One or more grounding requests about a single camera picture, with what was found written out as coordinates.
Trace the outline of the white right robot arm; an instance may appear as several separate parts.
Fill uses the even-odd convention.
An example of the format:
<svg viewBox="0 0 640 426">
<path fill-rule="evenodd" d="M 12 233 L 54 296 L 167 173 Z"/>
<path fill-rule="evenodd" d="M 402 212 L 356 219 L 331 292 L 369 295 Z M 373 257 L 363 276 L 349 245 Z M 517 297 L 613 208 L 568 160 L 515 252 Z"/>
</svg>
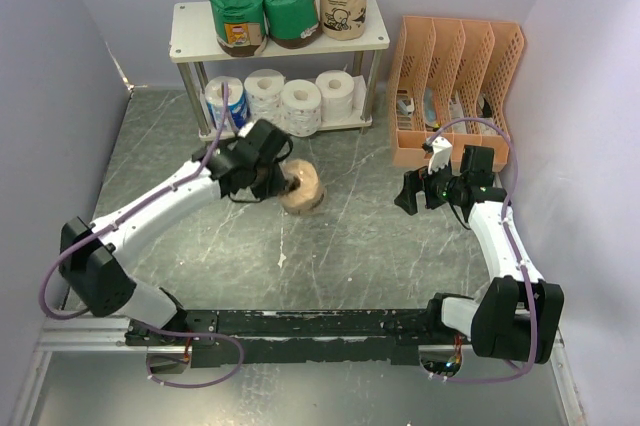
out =
<svg viewBox="0 0 640 426">
<path fill-rule="evenodd" d="M 524 248 L 508 194 L 494 184 L 493 149 L 465 147 L 461 169 L 455 173 L 448 140 L 437 138 L 424 148 L 431 155 L 428 164 L 405 173 L 395 205 L 415 215 L 417 196 L 424 194 L 428 209 L 450 207 L 478 240 L 491 279 L 480 301 L 460 295 L 435 296 L 424 320 L 426 336 L 443 344 L 459 333 L 480 357 L 547 362 L 564 292 L 543 278 Z"/>
</svg>

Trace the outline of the white unwrapped loose-end roll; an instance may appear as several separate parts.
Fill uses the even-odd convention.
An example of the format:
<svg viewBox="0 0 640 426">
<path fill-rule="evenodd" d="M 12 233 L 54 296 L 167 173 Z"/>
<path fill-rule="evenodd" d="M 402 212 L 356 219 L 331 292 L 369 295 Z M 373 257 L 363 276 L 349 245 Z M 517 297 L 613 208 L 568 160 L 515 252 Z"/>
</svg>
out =
<svg viewBox="0 0 640 426">
<path fill-rule="evenodd" d="M 321 93 L 322 123 L 347 120 L 355 110 L 356 94 L 363 84 L 362 76 L 352 76 L 342 70 L 329 70 L 318 75 L 315 85 Z"/>
</svg>

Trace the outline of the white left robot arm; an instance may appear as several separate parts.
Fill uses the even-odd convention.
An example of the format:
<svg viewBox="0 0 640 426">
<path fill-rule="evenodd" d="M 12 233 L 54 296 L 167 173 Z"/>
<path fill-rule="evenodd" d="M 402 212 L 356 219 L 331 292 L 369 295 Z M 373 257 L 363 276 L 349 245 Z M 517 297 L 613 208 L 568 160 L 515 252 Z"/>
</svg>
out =
<svg viewBox="0 0 640 426">
<path fill-rule="evenodd" d="M 67 222 L 59 273 L 92 315 L 123 315 L 150 326 L 162 344 L 178 343 L 187 331 L 186 310 L 165 289 L 135 279 L 128 267 L 148 243 L 214 201 L 244 189 L 257 202 L 290 191 L 294 181 L 282 164 L 292 150 L 291 137 L 264 119 L 200 148 L 130 204 L 90 224 Z"/>
</svg>

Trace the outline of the green paper roll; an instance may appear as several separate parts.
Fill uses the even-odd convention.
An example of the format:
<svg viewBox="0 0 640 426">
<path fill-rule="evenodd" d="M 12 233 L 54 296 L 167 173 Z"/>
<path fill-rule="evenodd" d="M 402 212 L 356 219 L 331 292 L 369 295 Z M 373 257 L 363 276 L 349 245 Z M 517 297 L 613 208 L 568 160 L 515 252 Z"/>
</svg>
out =
<svg viewBox="0 0 640 426">
<path fill-rule="evenodd" d="M 315 0 L 264 0 L 270 38 L 286 49 L 300 49 L 321 35 Z"/>
</svg>

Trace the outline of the brown cartoon paper roll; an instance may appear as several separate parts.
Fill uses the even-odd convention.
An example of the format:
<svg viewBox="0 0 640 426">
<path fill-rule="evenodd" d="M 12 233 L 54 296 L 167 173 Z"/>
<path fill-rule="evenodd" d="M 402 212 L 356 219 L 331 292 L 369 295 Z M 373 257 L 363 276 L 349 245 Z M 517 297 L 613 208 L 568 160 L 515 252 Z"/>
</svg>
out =
<svg viewBox="0 0 640 426">
<path fill-rule="evenodd" d="M 323 32 L 338 41 L 361 37 L 365 30 L 367 0 L 320 0 Z"/>
</svg>

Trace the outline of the blue paper roll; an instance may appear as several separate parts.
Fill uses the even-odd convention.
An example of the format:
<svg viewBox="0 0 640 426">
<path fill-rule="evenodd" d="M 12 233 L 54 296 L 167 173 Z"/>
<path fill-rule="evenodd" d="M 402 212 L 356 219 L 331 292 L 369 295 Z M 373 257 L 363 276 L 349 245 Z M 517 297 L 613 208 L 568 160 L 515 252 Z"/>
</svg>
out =
<svg viewBox="0 0 640 426">
<path fill-rule="evenodd" d="M 227 107 L 224 107 L 224 84 L 227 84 L 229 90 Z M 215 77 L 206 85 L 204 97 L 216 127 L 224 123 L 225 131 L 233 131 L 234 127 L 240 129 L 247 123 L 249 109 L 240 79 L 229 76 Z"/>
</svg>

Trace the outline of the white floral roll front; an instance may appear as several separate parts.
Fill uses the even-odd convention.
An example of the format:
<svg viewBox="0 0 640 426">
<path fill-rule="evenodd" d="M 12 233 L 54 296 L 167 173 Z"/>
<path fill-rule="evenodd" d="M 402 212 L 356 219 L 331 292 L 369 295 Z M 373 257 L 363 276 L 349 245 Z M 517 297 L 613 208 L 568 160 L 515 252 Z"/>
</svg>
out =
<svg viewBox="0 0 640 426">
<path fill-rule="evenodd" d="M 251 119 L 265 119 L 279 126 L 281 123 L 281 93 L 285 77 L 273 69 L 259 69 L 244 80 L 244 91 Z"/>
</svg>

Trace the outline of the green torn roll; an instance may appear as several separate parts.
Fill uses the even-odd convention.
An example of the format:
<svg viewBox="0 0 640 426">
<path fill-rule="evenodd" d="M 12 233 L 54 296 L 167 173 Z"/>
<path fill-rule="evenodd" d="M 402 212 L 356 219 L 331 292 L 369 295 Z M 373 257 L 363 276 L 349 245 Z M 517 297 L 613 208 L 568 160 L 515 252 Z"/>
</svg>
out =
<svg viewBox="0 0 640 426">
<path fill-rule="evenodd" d="M 264 0 L 209 0 L 216 39 L 232 57 L 262 53 L 268 42 Z"/>
</svg>

